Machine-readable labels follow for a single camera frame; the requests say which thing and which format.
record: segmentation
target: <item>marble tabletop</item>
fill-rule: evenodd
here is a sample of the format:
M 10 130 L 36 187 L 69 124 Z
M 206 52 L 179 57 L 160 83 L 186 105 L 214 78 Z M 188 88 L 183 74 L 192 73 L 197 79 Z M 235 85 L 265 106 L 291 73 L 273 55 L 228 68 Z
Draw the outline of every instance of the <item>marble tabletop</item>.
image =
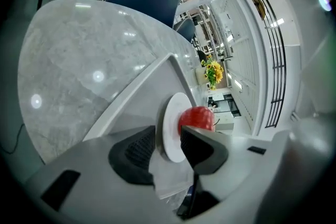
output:
M 155 59 L 177 57 L 199 105 L 206 87 L 193 46 L 163 23 L 95 0 L 56 0 L 31 21 L 18 68 L 20 108 L 46 162 L 82 141 L 116 96 Z

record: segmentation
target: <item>flower vase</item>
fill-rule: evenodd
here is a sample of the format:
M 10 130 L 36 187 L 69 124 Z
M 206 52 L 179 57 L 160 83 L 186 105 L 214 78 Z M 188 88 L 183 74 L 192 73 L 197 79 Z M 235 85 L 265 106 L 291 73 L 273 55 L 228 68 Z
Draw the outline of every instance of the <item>flower vase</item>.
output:
M 206 67 L 197 67 L 195 69 L 196 79 L 199 85 L 207 84 L 209 82 L 208 78 L 205 78 Z

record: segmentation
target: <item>white plate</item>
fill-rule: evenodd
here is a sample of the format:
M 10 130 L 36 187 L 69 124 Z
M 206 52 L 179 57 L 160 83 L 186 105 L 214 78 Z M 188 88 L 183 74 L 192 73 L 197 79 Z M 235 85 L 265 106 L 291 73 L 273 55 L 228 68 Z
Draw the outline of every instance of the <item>white plate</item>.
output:
M 163 145 L 168 158 L 180 163 L 185 159 L 181 149 L 181 140 L 178 130 L 178 120 L 181 114 L 191 108 L 189 98 L 182 92 L 178 92 L 170 99 L 163 118 Z

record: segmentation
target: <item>metal railing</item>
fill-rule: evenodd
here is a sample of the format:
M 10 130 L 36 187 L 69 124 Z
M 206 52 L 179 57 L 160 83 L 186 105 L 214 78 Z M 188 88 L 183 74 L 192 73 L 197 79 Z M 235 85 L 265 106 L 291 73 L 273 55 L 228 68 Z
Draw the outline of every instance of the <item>metal railing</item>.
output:
M 282 38 L 281 30 L 277 23 L 277 17 L 268 0 L 253 0 L 256 5 L 261 20 L 265 24 L 265 29 L 271 44 L 272 54 L 272 68 L 273 68 L 273 93 L 271 108 L 267 124 L 265 127 L 276 127 L 281 115 L 282 106 L 284 104 L 285 90 L 286 90 L 286 54 L 284 40 Z

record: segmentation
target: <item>yellow flower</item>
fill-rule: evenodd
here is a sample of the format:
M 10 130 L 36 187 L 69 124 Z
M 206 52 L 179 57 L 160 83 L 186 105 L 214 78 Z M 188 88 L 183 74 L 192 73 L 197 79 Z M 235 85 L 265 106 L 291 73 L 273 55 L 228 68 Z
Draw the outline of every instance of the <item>yellow flower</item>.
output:
M 223 73 L 222 72 L 216 72 L 216 83 L 219 83 L 223 78 Z
M 212 63 L 211 63 L 214 67 L 215 67 L 215 69 L 216 70 L 218 70 L 218 71 L 220 71 L 221 70 L 221 65 L 218 63 L 218 62 L 216 62 L 216 61 L 213 61 Z

